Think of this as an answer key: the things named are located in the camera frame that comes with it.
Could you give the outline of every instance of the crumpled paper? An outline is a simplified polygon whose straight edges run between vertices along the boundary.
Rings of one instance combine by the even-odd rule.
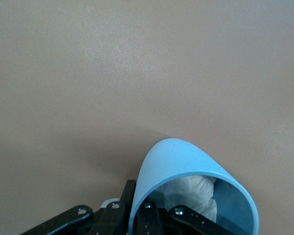
[[[217,204],[212,199],[215,181],[214,177],[203,175],[181,177],[161,185],[149,199],[166,210],[178,205],[187,206],[216,222]]]

